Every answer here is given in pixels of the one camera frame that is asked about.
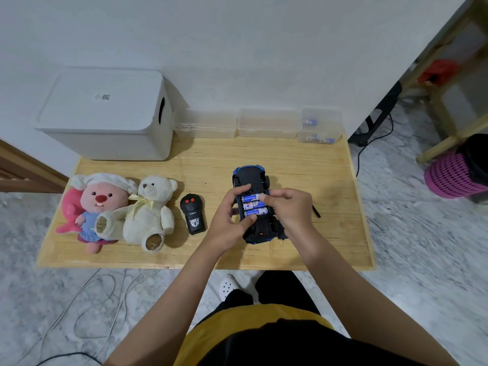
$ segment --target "black bucket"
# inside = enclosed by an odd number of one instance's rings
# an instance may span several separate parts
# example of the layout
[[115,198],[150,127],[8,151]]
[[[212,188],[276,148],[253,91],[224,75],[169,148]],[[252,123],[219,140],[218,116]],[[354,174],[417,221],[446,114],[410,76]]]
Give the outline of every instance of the black bucket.
[[469,137],[456,153],[464,155],[471,181],[488,186],[488,135]]

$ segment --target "black pants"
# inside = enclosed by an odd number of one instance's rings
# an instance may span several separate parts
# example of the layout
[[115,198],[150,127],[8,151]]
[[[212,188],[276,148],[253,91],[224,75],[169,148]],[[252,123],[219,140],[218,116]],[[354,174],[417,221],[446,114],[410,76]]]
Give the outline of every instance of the black pants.
[[[283,304],[304,309],[320,316],[312,298],[292,271],[265,271],[256,283],[256,291],[259,294],[261,304]],[[239,289],[232,290],[225,301],[220,303],[213,312],[205,316],[199,323],[223,309],[250,306],[251,304],[254,304],[251,294]]]

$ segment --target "hand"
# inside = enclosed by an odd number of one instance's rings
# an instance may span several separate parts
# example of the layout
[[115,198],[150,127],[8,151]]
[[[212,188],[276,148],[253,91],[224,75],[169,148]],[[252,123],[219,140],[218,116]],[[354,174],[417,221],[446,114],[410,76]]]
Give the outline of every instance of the hand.
[[78,217],[76,217],[76,220],[75,220],[75,223],[78,225],[78,226],[81,226],[82,224],[85,223],[85,217],[83,217],[82,215],[79,215]]
[[261,194],[259,200],[273,207],[288,237],[297,235],[312,226],[312,196],[302,190],[270,190],[270,195]]
[[220,254],[232,248],[244,235],[246,230],[258,219],[256,215],[245,217],[242,221],[234,223],[232,220],[232,206],[236,203],[236,196],[249,190],[251,184],[234,187],[227,191],[222,203],[215,211],[212,223],[202,244],[215,247]]

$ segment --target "white teddy bear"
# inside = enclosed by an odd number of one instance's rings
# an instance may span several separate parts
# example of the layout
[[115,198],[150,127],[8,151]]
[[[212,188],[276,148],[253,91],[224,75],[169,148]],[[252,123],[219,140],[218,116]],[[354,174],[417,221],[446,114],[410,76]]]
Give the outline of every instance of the white teddy bear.
[[139,185],[138,195],[129,196],[129,199],[137,200],[135,204],[98,216],[97,234],[103,239],[124,238],[131,245],[142,246],[146,252],[159,252],[165,236],[175,228],[173,213],[166,203],[177,187],[173,179],[146,177]]

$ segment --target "plush toy nose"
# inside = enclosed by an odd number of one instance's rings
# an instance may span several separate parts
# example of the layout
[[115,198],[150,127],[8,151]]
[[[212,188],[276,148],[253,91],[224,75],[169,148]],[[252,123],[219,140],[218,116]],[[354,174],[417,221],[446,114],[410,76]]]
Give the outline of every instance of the plush toy nose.
[[107,197],[105,195],[97,195],[97,196],[95,196],[95,200],[98,203],[103,203],[107,200]]

